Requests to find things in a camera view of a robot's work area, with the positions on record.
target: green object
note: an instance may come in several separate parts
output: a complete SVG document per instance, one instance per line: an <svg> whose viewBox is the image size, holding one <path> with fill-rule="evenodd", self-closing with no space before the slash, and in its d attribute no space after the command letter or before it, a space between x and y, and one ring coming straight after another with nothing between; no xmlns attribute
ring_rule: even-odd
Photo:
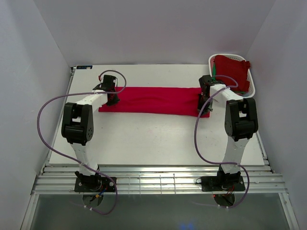
<svg viewBox="0 0 307 230"><path fill-rule="evenodd" d="M212 79L215 81L215 74L216 73L216 69L215 69L215 63L213 63L213 68L212 68Z"/></svg>

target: cable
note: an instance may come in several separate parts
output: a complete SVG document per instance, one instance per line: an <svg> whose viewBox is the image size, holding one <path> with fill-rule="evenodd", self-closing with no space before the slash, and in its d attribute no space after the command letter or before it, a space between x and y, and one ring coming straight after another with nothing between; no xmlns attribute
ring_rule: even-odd
<svg viewBox="0 0 307 230"><path fill-rule="evenodd" d="M235 79L231 78L231 77L228 77L228 76L225 76L225 75L215 75L215 77L225 77L225 78L229 78L229 79L233 80L233 82L234 82L236 85L230 85L230 86L227 86L227 87L229 87L229 88L238 87L237 81L236 81ZM200 112L199 112L199 114L198 114L198 116L197 116L196 123L195 123L195 128L194 128L194 145L195 145L195 150L196 150L198 156L199 156L203 161L205 161L205 162L207 162L207 163L209 163L209 164L217 164L217 165L220 165L220 164L234 164L234 165L238 165L238 166L241 167L241 168L244 170L244 172L246 173L246 176L247 176L247 179L248 179L248 184L247 184L245 193L244 193L244 195L242 196L242 198L241 198L236 204L234 204L233 206L230 206L230 207L228 207L228 206L221 206L221 207L223 207L223 208L233 208L233 207L237 207L239 204L241 204L242 201L245 199L246 195L248 194L248 190L249 190L249 175L248 175L247 170L245 169L244 166L242 166L241 164L239 164L239 163L237 163L237 162L213 162L213 161L209 161L209 160L205 159L205 158L201 155L201 153L200 153L200 151L199 151L199 149L198 149L198 146L197 146L197 127L198 127L198 123L199 123L199 121L200 121L200 117L201 117L201 114L202 114L204 108L205 108L206 105L213 99L213 97L215 97L215 96L216 96L217 94L219 94L221 91L227 89L227 87L221 88L220 90L218 90L217 92L215 92L215 93L214 93L212 96L210 96L210 97L208 98L208 100L203 104L203 106L202 106L202 108L201 108L201 110L200 110ZM199 204L199 203L195 203L195 204L197 204L197 205L205 205L205 206L212 206L212 205Z"/></svg>
<svg viewBox="0 0 307 230"><path fill-rule="evenodd" d="M102 172L100 172L100 171L97 171L97 170L95 170L95 169L92 169L91 167L87 166L86 164L84 164L84 163L81 162L80 160L78 160L78 159L76 159L76 158L74 158L74 157L68 156L68 155L66 155L66 154L64 154L64 153L62 153L62 152L60 152L60 151L54 149L52 146L50 146L50 145L45 141L45 139L43 138L43 135L42 135L42 133L41 133L41 130L40 130L40 117L41 117L41 114L42 114L43 109L44 109L50 102L52 102L52 101L54 101L54 100L56 100L56 99L59 99L59 98L70 97L70 96L77 96L77 95L87 95L87 94L118 94L118 93L121 93L121 92L126 88L126 85L127 85L127 80L126 80L125 76L124 76L123 74L121 74L120 72L116 71L116 70L110 70L110 69L109 69L109 70L106 70L106 71L103 71L103 72L100 74L100 76L102 76L102 75L103 75L104 73L106 73L106 72L114 72L114 73L117 73L117 74L119 74L120 76L123 77L123 79L124 79L124 81L125 81L125 84L124 84L124 87L123 87L119 92L79 92L79 93L71 93L71 94L65 94L65 95L61 95L61 96L54 97L54 98L50 99L49 101L47 101L47 102L40 108L40 110L38 111L37 120L36 120L36 127L37 127L37 132L38 132L39 138L42 140L42 142L44 143L44 145L46 145L50 150L54 151L55 153L57 153L57 154L59 154L59 155L61 155L61 156L63 156L63 157L69 158L69 159L71 159L71 160L73 160L73 161L75 161L75 162L81 164L81 165L84 166L85 168L87 168L87 169L89 169L89 170L91 170L91 171L93 171L93 172L95 172L95 173L97 173L97 174L99 174L99 175L101 175L101 176L106 177L107 179L109 179L109 180L114 184L115 194L116 194L116 195L115 195L115 202L114 202L112 208L111 208L108 212L101 212L101 211L99 211L99 210L95 210L94 208L91 209L91 210L93 210L93 211L95 211L95 212L97 212L97 213L100 213L100 214L102 214L102 215L107 215L107 214L111 213L111 212L114 210L114 208L116 207L116 204L117 204L117 201L118 201L118 190L117 190L117 186L116 186L115 181L114 181L111 177L109 177L108 175L106 175L106 174L104 174L104 173L102 173Z"/></svg>

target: red towel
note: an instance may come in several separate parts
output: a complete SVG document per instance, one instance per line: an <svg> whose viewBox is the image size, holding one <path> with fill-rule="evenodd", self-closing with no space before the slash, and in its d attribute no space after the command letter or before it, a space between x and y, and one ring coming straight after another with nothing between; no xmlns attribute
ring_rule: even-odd
<svg viewBox="0 0 307 230"><path fill-rule="evenodd" d="M98 111L198 116L199 93L200 88L126 87L118 95L120 102L104 104Z"/></svg>
<svg viewBox="0 0 307 230"><path fill-rule="evenodd" d="M217 55L214 59L216 75L226 75L232 77L238 82L237 88L232 88L233 91L248 92L249 81L248 69L250 68L249 61L237 61L227 58L223 55ZM222 80L226 85L234 85L231 79L216 77L218 80Z"/></svg>

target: metal frame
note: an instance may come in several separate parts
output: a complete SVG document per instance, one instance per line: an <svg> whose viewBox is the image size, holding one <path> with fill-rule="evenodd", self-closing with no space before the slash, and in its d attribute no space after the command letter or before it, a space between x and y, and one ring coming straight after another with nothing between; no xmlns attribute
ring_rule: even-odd
<svg viewBox="0 0 307 230"><path fill-rule="evenodd" d="M67 89L69 93L72 79L76 68L72 68L70 81ZM56 133L59 129L60 118L63 113L63 107L59 116L58 125L52 141L55 142ZM274 173L271 170L267 154L259 132L256 133L260 149L262 152L263 166L246 166L250 176L250 189L248 193L278 193L281 204L284 209L290 229L299 229L288 197L287 188L283 181L283 176ZM79 169L78 165L50 165L49 160L51 151L49 151L46 162L37 176L29 206L24 217L22 230L30 229L34 217L35 208L40 194L70 194L75 193L75 175L74 172ZM118 193L121 194L204 194L201 186L196 183L200 176L216 175L218 166L104 166L100 165L100 171L109 176L117 177ZM245 183L247 178L244 172L241 172Z"/></svg>

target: red cloth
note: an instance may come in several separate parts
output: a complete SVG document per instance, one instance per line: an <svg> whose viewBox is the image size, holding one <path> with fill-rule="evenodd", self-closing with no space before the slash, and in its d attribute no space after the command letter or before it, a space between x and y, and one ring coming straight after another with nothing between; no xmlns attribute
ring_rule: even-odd
<svg viewBox="0 0 307 230"><path fill-rule="evenodd" d="M249 81L248 69L250 68L249 61L237 61L227 58L223 55L217 55L214 59L216 75L226 75L232 77L238 82L237 88L232 88L233 91L248 92ZM234 85L231 79L216 77L218 80L222 80L226 85Z"/></svg>
<svg viewBox="0 0 307 230"><path fill-rule="evenodd" d="M118 95L120 102L104 104L98 111L198 116L199 93L200 88L126 87Z"/></svg>

